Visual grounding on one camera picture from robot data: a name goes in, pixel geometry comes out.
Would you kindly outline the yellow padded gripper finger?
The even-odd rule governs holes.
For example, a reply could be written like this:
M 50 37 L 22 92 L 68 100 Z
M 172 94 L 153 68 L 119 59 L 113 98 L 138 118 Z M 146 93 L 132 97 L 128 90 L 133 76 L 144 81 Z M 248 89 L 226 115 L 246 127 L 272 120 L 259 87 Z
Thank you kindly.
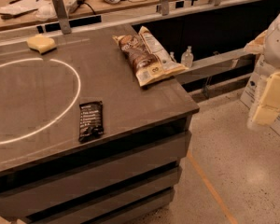
M 257 83 L 255 101 L 252 104 L 247 127 L 258 130 L 271 126 L 280 115 L 280 70 L 268 77 L 261 76 Z

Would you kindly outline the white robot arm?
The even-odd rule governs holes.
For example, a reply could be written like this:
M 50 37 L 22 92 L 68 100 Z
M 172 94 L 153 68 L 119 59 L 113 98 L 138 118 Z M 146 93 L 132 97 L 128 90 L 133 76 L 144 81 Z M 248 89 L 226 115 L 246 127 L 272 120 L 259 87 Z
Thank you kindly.
M 280 13 L 244 51 L 259 56 L 241 96 L 250 108 L 247 126 L 271 126 L 280 135 Z

